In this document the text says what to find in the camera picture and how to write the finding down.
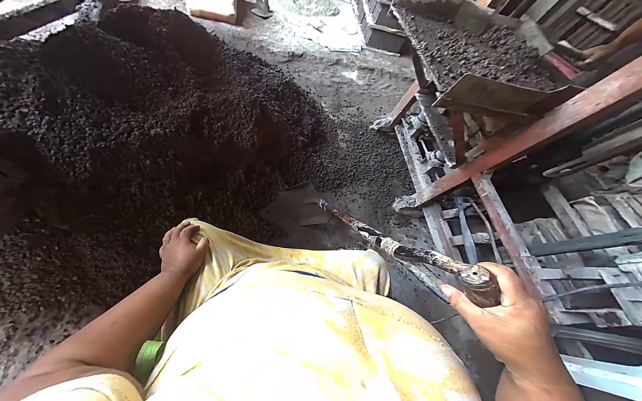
concrete floor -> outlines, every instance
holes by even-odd
[[[183,9],[183,5],[175,0],[145,0],[142,3],[158,8]],[[270,3],[277,14],[268,20],[248,14],[249,5],[240,1],[238,26],[199,19],[198,21],[229,44],[282,66],[302,87],[314,93],[331,115],[343,119],[352,118],[363,126],[370,125],[380,114],[388,113],[415,79],[410,59],[387,56],[370,50],[363,50],[359,54],[331,51],[322,45],[329,44],[328,41],[324,42],[323,38],[315,38],[322,44],[307,39],[314,36],[305,33],[308,32],[307,26],[300,28],[304,23],[313,26],[314,31],[318,31],[317,28],[320,27],[321,32],[325,30],[337,32],[339,26],[345,26],[343,37],[336,38],[332,42],[345,43],[350,47],[359,43],[360,34],[352,33],[356,25],[349,3],[343,0],[326,0],[318,3],[272,0]],[[320,6],[300,9],[299,3]],[[374,134],[360,132],[358,135]],[[353,146],[357,142],[348,141],[348,143],[349,146]],[[382,160],[369,160],[369,162],[382,163]],[[386,230],[387,234],[400,241],[427,248],[432,247],[432,239],[427,232],[424,220],[391,215],[388,221],[388,210],[379,210],[379,205],[374,202],[373,190],[369,187],[355,182],[346,188],[322,195],[349,214]],[[338,227],[334,225],[328,229],[296,228],[294,230],[295,232],[290,233],[286,240],[287,243],[283,245],[318,249],[361,246],[358,238],[352,235],[339,235]],[[56,233],[48,232],[47,235],[55,236]],[[4,243],[0,245],[0,254],[6,254],[5,242],[9,240],[20,241],[21,238],[17,238],[16,235],[5,238]],[[37,252],[46,253],[45,250],[37,250]],[[412,308],[431,322],[454,313],[450,306],[439,301],[414,277],[406,274],[395,264],[390,266],[392,295],[400,303]],[[40,268],[39,272],[26,273],[41,275],[53,273],[47,270],[43,263]],[[0,277],[14,276],[17,273],[19,272],[15,268],[7,271],[0,270]],[[26,303],[27,301],[12,299],[11,302]],[[51,322],[46,311],[40,313],[30,308],[26,314],[26,308],[24,308],[6,322],[0,321],[0,325],[16,325],[19,327],[18,333],[21,333],[14,338],[0,338],[0,386],[13,379],[26,363],[35,359],[40,352],[62,341],[101,311],[99,306],[91,303],[83,310],[72,309],[68,314],[69,318],[61,320],[60,315],[57,315],[56,318],[59,321]],[[436,324],[435,327],[465,362],[483,399],[493,400],[502,365],[477,341],[460,317]]]

metal pipe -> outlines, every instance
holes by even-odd
[[[462,290],[474,305],[479,307],[492,307],[501,303],[502,294],[500,293],[499,283],[495,275],[486,268],[479,265],[468,265],[437,251],[403,245],[368,224],[348,214],[337,211],[323,199],[319,200],[319,206],[327,213],[341,220],[353,231],[360,233],[363,239],[369,242],[370,245],[382,249],[393,258],[411,263],[427,263],[428,265],[435,266],[452,275],[458,276],[460,284],[462,284]],[[437,279],[433,280],[432,278],[423,277],[423,274],[418,276],[418,272],[413,269],[410,269],[410,272],[421,280],[431,280],[436,283],[440,282]]]
[[[621,125],[630,123],[633,120],[642,117],[642,101],[633,107],[626,109],[623,113],[607,118],[593,126],[584,134],[585,138],[598,138],[604,133],[610,132]]]

wooden slat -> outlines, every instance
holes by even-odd
[[[529,251],[531,255],[544,256],[639,244],[642,244],[642,227],[627,228],[626,230],[610,232],[608,234],[574,238],[561,242],[532,244],[529,247]]]

metal rod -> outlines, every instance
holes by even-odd
[[[427,263],[458,276],[463,291],[475,305],[492,307],[500,304],[502,294],[499,292],[499,284],[495,275],[486,268],[479,265],[468,265],[437,251],[405,246],[368,224],[334,209],[323,199],[319,201],[319,206],[348,225],[353,231],[360,233],[363,239],[372,246],[382,249],[393,258],[411,263]],[[421,270],[409,270],[414,276],[423,277],[423,274],[420,274]],[[440,282],[437,278],[430,277],[423,277],[421,281],[425,279]]]

pile of dark pellets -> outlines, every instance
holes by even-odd
[[[257,213],[308,180],[367,183],[390,220],[412,183],[369,123],[331,118],[180,12],[119,6],[43,43],[0,41],[0,128],[35,140],[63,199],[0,241],[0,385],[154,276],[184,218],[274,244],[285,233]]]
[[[508,84],[550,91],[557,88],[549,70],[540,65],[538,51],[511,29],[494,25],[481,35],[452,22],[398,8],[406,31],[427,67],[437,78],[441,94],[465,74]]]

